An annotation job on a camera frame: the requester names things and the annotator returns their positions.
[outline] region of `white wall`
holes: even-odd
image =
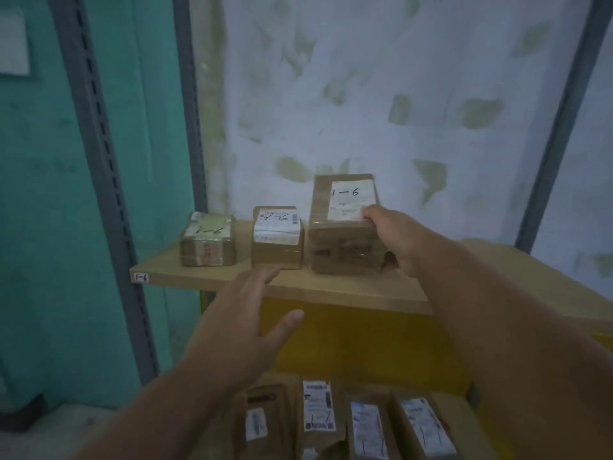
[[[613,25],[532,254],[613,299]]]
[[[388,207],[514,241],[590,0],[223,0],[221,49],[198,1],[200,105],[225,115],[201,112],[212,209],[308,218],[314,173],[372,172]]]

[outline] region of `right hand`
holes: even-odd
[[[400,268],[408,276],[413,276],[418,247],[427,237],[436,234],[409,215],[379,205],[362,208],[362,216],[377,226],[379,238],[396,255]]]

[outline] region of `floor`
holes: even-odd
[[[3,460],[63,460],[113,416],[113,410],[62,405],[26,433],[0,433]]]

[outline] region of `hand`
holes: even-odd
[[[362,208],[362,216],[377,226],[379,238],[396,255],[400,268],[413,276],[418,247],[436,234],[409,215],[379,205]]]
[[[277,267],[240,273],[217,293],[196,325],[180,364],[202,375],[220,397],[233,395],[262,375],[302,322],[304,312],[293,310],[268,335],[260,335],[264,286],[278,274]]]

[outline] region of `cardboard box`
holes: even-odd
[[[296,207],[253,208],[251,265],[300,269],[305,230]]]
[[[296,419],[296,460],[334,457],[347,436],[341,384],[303,379]]]
[[[183,266],[231,266],[236,263],[234,216],[194,211],[180,235]]]
[[[236,460],[245,453],[245,393],[219,408],[201,434],[189,460]]]
[[[316,176],[309,219],[311,269],[330,274],[381,271],[386,248],[361,207],[377,203],[372,174]]]
[[[420,391],[391,392],[390,415],[405,459],[462,460],[436,402]]]
[[[387,398],[380,395],[345,396],[349,460],[402,460],[387,405]]]
[[[289,460],[294,452],[289,402],[283,385],[247,391],[246,460]]]

